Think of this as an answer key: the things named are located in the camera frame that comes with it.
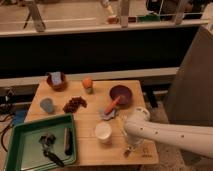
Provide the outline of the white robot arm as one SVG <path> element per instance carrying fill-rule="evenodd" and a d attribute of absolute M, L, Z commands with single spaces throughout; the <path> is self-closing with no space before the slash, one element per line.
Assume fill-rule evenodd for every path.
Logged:
<path fill-rule="evenodd" d="M 128 138 L 149 139 L 213 158 L 213 127 L 163 124 L 150 121 L 150 112 L 136 107 L 124 121 Z"/>

